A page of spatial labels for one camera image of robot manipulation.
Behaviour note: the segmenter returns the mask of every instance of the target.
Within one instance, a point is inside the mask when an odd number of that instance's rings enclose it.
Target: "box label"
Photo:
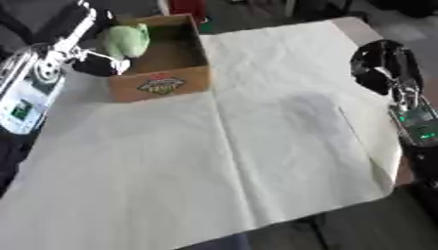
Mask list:
[[[164,96],[172,93],[185,83],[184,80],[176,77],[169,77],[167,74],[157,74],[150,76],[148,81],[137,89]]]

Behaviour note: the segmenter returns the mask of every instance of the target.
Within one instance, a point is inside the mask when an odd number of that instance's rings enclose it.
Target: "cardboard box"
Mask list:
[[[191,16],[176,15],[121,21],[148,25],[151,44],[123,75],[109,78],[117,102],[135,102],[208,89],[209,65]]]

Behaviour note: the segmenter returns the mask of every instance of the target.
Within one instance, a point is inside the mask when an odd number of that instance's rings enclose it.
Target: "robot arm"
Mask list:
[[[73,2],[34,36],[33,44],[0,63],[0,196],[27,158],[64,87],[65,65],[97,76],[121,74],[130,66],[130,61],[79,46],[115,24],[109,11],[95,10],[82,0]]]
[[[388,112],[412,170],[419,180],[437,186],[438,114],[423,95],[414,54],[399,43],[380,40],[361,47],[351,65],[360,85],[391,95]]]

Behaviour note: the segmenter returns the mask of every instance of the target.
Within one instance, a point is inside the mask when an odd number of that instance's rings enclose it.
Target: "white paper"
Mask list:
[[[14,250],[169,250],[387,195],[387,100],[331,22],[202,38],[212,90],[110,104],[74,74],[0,202]]]

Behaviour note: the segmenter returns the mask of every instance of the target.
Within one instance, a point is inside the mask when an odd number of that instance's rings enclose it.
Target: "table leg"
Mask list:
[[[293,10],[295,10],[296,0],[286,0],[285,2],[285,16],[292,17]]]

